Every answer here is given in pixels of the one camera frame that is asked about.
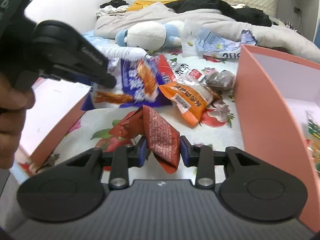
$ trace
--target carbon fiber surface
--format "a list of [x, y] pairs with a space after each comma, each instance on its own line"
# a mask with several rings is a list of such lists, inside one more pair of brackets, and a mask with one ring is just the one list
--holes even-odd
[[307, 240], [298, 220], [252, 223], [231, 214], [214, 192], [189, 180], [136, 180], [112, 191], [95, 212], [64, 224], [27, 220], [11, 233], [15, 240]]

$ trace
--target stuffed toy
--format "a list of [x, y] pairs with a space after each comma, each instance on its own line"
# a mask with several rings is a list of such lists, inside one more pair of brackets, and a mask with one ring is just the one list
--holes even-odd
[[121, 47], [138, 47], [150, 52], [161, 48], [180, 47], [183, 27], [182, 21], [171, 21], [166, 24], [154, 21], [141, 22], [128, 30], [119, 31], [116, 43]]

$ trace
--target clothes pile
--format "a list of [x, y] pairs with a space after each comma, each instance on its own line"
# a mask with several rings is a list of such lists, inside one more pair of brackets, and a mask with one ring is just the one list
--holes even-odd
[[124, 0], [112, 0], [110, 2], [100, 5], [96, 12], [97, 19], [103, 15], [123, 13], [129, 8], [129, 4]]
[[165, 6], [173, 9], [176, 13], [183, 13], [196, 9], [218, 9], [225, 16], [235, 19], [237, 22], [247, 22], [253, 25], [271, 27], [272, 23], [263, 11], [245, 6], [234, 9], [222, 0], [177, 0], [166, 3]]

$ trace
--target food package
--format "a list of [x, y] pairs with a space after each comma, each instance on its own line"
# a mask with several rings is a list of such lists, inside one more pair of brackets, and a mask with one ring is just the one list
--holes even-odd
[[159, 66], [159, 56], [145, 55], [143, 58], [135, 58], [127, 53], [123, 57], [126, 58], [109, 60], [108, 73], [115, 76], [116, 86], [113, 89], [106, 89], [93, 83], [82, 110], [170, 105], [171, 102], [159, 92], [158, 88], [159, 85], [173, 79], [173, 72], [169, 65]]
[[211, 56], [216, 58], [239, 58], [241, 45], [256, 45], [251, 31], [242, 30], [239, 42], [227, 40], [211, 32], [207, 28], [202, 28], [196, 37], [196, 49], [199, 56]]
[[173, 69], [173, 73], [174, 73], [176, 79], [179, 79], [184, 74], [188, 74], [189, 76], [195, 78], [199, 82], [201, 82], [205, 78], [205, 74], [203, 72], [190, 67], [186, 63], [176, 62], [174, 69]]
[[220, 96], [201, 84], [188, 73], [174, 82], [159, 86], [161, 92], [177, 103], [183, 118], [194, 127], [198, 124], [205, 107]]
[[311, 142], [312, 158], [314, 159], [316, 170], [320, 174], [320, 126], [313, 119], [312, 115], [308, 112], [308, 135]]
[[251, 31], [242, 30], [239, 42], [231, 41], [213, 33], [198, 23], [186, 20], [181, 34], [184, 57], [211, 56], [215, 58], [239, 58], [241, 45], [256, 45]]
[[171, 174], [177, 171], [180, 161], [180, 134], [163, 117], [149, 106], [132, 111], [116, 124], [109, 134], [132, 139], [140, 135], [147, 138], [155, 158]]
[[225, 91], [233, 88], [235, 75], [228, 70], [214, 72], [206, 77], [206, 84], [212, 90]]

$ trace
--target black clothing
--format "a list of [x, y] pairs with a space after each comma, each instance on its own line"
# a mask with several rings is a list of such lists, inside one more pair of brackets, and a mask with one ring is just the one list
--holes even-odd
[[100, 8], [105, 8], [108, 5], [112, 5], [113, 7], [118, 8], [119, 6], [129, 5], [129, 4], [124, 0], [112, 0], [110, 2], [100, 5]]
[[178, 0], [166, 3], [165, 6], [172, 8], [176, 13], [206, 8], [218, 9], [223, 15], [235, 19], [238, 22], [247, 22], [253, 25], [271, 27], [272, 23], [269, 16], [256, 8], [245, 6], [240, 9], [232, 8], [228, 3], [222, 0]]

